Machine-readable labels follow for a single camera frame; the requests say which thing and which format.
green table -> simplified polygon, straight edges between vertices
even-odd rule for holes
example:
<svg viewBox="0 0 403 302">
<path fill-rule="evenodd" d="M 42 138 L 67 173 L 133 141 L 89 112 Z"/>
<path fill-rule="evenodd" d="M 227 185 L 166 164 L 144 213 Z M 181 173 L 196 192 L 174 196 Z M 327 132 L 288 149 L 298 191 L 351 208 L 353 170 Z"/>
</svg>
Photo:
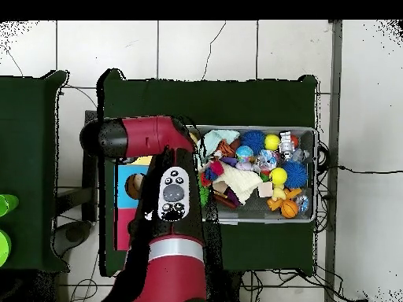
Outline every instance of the green table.
<svg viewBox="0 0 403 302">
<path fill-rule="evenodd" d="M 180 82 L 124 80 L 118 70 L 105 79 L 104 116 L 189 116 L 196 124 L 315 127 L 316 80 Z M 126 252 L 113 249 L 113 165 L 105 164 L 106 273 L 121 270 Z M 223 225 L 227 270 L 300 268 L 312 274 L 314 223 Z"/>
<path fill-rule="evenodd" d="M 62 271 L 51 249 L 55 213 L 55 101 L 67 73 L 40 79 L 0 76 L 0 193 L 20 205 L 0 218 L 12 248 L 1 269 Z"/>
</svg>

light blue cloth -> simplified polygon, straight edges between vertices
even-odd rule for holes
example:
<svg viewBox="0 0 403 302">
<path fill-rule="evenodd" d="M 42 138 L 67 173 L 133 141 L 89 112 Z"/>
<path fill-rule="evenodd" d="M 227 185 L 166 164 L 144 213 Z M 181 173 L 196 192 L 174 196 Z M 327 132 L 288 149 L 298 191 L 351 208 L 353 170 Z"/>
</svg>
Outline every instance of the light blue cloth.
<svg viewBox="0 0 403 302">
<path fill-rule="evenodd" d="M 201 156 L 201 162 L 196 155 L 196 161 L 198 162 L 198 169 L 201 169 L 203 164 L 205 164 L 209 156 L 213 154 L 216 149 L 218 144 L 220 144 L 221 140 L 226 140 L 227 144 L 230 145 L 236 138 L 239 137 L 239 132 L 233 131 L 233 130 L 211 130 L 210 132 L 206 133 L 204 136 L 204 142 L 205 142 L 205 155 L 204 155 L 204 149 L 200 147 L 201 141 L 198 141 L 198 150 L 200 152 Z"/>
</svg>

green cup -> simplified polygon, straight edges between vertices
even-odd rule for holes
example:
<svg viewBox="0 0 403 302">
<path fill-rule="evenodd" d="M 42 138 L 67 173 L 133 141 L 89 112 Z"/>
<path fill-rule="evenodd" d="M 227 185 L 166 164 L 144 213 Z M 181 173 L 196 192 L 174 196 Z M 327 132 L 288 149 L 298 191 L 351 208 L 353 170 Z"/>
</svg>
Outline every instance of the green cup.
<svg viewBox="0 0 403 302">
<path fill-rule="evenodd" d="M 18 198 L 12 194 L 0 194 L 0 216 L 4 216 L 18 206 Z"/>
<path fill-rule="evenodd" d="M 4 230 L 0 230 L 0 267 L 7 261 L 11 251 L 11 240 Z"/>
</svg>

yellow ball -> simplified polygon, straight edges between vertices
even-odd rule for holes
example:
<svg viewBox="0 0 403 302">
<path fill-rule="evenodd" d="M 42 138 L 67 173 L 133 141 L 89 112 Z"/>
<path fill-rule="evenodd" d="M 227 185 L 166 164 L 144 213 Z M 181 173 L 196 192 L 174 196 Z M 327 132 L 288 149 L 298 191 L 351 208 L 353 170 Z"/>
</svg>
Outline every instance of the yellow ball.
<svg viewBox="0 0 403 302">
<path fill-rule="evenodd" d="M 282 168 L 274 168 L 269 177 L 274 185 L 284 184 L 287 180 L 287 172 Z"/>
<path fill-rule="evenodd" d="M 276 150 L 279 148 L 280 138 L 275 134 L 268 134 L 264 139 L 264 147 L 270 150 Z"/>
</svg>

silver band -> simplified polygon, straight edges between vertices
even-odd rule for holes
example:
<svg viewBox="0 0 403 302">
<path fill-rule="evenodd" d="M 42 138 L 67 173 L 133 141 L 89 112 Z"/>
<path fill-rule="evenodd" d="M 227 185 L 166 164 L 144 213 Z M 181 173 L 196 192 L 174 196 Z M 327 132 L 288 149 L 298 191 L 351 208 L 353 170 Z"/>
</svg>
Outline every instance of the silver band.
<svg viewBox="0 0 403 302">
<path fill-rule="evenodd" d="M 164 256 L 189 256 L 204 263 L 202 246 L 186 238 L 166 238 L 150 245 L 149 262 Z"/>
</svg>

